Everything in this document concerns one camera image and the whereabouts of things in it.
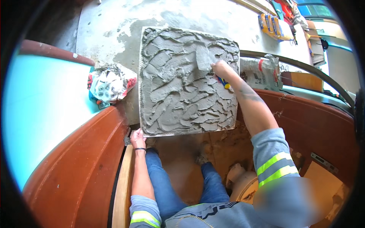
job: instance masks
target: hand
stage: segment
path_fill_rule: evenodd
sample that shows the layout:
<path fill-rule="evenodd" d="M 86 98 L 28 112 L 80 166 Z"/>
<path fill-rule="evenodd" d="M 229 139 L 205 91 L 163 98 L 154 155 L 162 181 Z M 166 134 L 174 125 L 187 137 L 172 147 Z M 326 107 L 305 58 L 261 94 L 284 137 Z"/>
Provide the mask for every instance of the hand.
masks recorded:
<path fill-rule="evenodd" d="M 225 61 L 219 60 L 216 63 L 210 65 L 214 71 L 214 74 L 226 82 L 231 83 L 234 78 L 238 77 L 238 74 L 230 67 Z"/>
<path fill-rule="evenodd" d="M 138 129 L 132 133 L 131 143 L 133 148 L 146 148 L 146 138 L 143 138 L 143 131 Z"/>

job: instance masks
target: forearm tattoo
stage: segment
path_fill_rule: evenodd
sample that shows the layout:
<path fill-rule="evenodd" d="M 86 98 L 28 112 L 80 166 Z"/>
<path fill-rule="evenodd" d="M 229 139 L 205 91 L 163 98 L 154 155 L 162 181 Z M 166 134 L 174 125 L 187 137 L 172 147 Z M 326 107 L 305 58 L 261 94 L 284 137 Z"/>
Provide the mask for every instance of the forearm tattoo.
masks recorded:
<path fill-rule="evenodd" d="M 264 102 L 261 97 L 245 82 L 242 82 L 241 87 L 238 91 L 239 94 L 242 95 L 242 98 L 245 100 Z"/>

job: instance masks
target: trowel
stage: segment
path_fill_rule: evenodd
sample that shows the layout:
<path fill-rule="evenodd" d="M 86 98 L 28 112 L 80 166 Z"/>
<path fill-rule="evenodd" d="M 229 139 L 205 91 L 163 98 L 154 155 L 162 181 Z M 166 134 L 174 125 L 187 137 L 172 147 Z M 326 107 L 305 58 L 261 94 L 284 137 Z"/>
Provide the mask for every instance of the trowel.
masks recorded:
<path fill-rule="evenodd" d="M 207 46 L 198 45 L 196 47 L 196 63 L 198 65 L 198 69 L 209 73 L 212 67 L 210 66 L 212 63 L 215 63 L 217 59 L 214 55 L 209 51 Z M 231 85 L 227 83 L 224 79 L 218 77 L 218 80 L 223 84 L 226 89 L 229 89 Z"/>

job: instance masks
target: worker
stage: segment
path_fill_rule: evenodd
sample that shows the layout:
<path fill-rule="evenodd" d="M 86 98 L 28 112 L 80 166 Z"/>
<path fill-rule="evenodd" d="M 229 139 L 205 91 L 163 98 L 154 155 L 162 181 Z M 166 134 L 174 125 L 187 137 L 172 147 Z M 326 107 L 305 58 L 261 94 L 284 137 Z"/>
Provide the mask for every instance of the worker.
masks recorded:
<path fill-rule="evenodd" d="M 283 129 L 279 128 L 265 102 L 226 62 L 220 60 L 211 66 L 215 75 L 227 81 L 236 93 L 251 135 L 259 187 L 274 179 L 299 177 Z M 204 178 L 200 204 L 188 206 L 173 190 L 157 150 L 146 149 L 145 140 L 141 129 L 131 136 L 135 150 L 131 228 L 276 227 L 273 223 L 298 227 L 298 224 L 303 224 L 299 221 L 309 218 L 308 204 L 297 194 L 300 185 L 293 184 L 295 181 L 273 186 L 266 196 L 270 198 L 268 202 L 273 204 L 272 208 L 259 214 L 251 204 L 229 202 L 220 175 L 212 163 L 204 159 L 200 159 Z"/>

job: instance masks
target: trowel handle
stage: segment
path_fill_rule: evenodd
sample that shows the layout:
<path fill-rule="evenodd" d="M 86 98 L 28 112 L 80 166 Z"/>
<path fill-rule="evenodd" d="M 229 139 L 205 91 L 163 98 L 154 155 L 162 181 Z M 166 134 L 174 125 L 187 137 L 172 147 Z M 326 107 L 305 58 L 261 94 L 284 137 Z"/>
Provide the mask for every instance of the trowel handle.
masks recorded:
<path fill-rule="evenodd" d="M 223 84 L 223 86 L 226 89 L 229 89 L 231 87 L 231 85 L 228 82 L 226 82 L 224 79 L 221 79 L 220 77 L 218 77 L 218 80 Z"/>

